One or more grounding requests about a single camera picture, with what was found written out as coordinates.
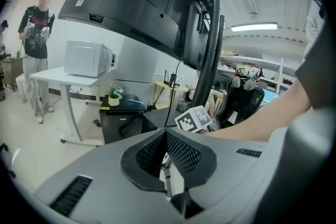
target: microwave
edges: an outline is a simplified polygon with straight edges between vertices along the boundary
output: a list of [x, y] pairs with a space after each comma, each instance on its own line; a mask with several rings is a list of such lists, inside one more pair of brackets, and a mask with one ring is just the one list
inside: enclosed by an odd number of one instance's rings
[[102, 43], [68, 40], [64, 72], [97, 77], [115, 64], [112, 50]]

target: black t-shirt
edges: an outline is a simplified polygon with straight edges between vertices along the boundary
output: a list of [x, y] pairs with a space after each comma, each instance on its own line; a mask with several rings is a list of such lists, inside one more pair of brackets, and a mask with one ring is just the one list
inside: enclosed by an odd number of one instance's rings
[[330, 23], [326, 21], [305, 62], [296, 71], [314, 109], [336, 106], [335, 41]]
[[41, 30], [44, 27], [49, 27], [51, 34], [52, 24], [54, 23], [54, 14], [49, 18], [49, 10], [42, 12], [38, 7], [32, 6], [26, 9], [21, 20], [18, 32], [22, 33], [28, 22], [35, 24], [34, 32], [25, 40], [25, 53], [34, 58], [46, 59], [48, 57], [47, 45], [41, 39]]

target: potted plant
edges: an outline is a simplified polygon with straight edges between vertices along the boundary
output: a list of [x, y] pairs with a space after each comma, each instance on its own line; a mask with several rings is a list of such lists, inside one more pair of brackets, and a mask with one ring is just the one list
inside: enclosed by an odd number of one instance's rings
[[117, 86], [112, 86], [109, 92], [109, 105], [117, 106], [119, 105], [119, 99], [122, 98], [121, 93], [124, 92], [123, 89]]

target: black pole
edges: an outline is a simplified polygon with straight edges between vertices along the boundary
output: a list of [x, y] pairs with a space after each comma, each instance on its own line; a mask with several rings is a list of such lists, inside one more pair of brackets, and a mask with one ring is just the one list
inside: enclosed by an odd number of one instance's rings
[[221, 52], [222, 52], [222, 43], [223, 43], [223, 35], [224, 35], [224, 27], [225, 27], [225, 17], [224, 15], [220, 15], [219, 17], [219, 31], [218, 31], [218, 40], [217, 40], [217, 47], [216, 47], [216, 52], [215, 52], [215, 57], [214, 57], [214, 62], [211, 68], [210, 75], [208, 77], [208, 83], [207, 83], [207, 88], [204, 92], [207, 93], [205, 96], [206, 99], [209, 97], [209, 93], [211, 91], [211, 87], [214, 84], [214, 80], [217, 74], [217, 68], [218, 68], [218, 63], [219, 59], [221, 58]]
[[210, 90], [207, 91], [207, 89], [217, 46], [220, 5], [220, 0], [212, 0], [212, 9], [210, 10], [210, 30], [206, 43], [201, 74], [191, 102], [191, 108], [199, 105], [205, 105], [210, 93]]

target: ceiling light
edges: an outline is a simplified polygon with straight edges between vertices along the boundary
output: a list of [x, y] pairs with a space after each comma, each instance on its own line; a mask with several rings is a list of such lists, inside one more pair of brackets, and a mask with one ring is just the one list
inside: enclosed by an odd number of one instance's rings
[[255, 23], [255, 24], [244, 24], [235, 25], [231, 27], [233, 32], [237, 31], [247, 31], [247, 30], [277, 30], [277, 23]]

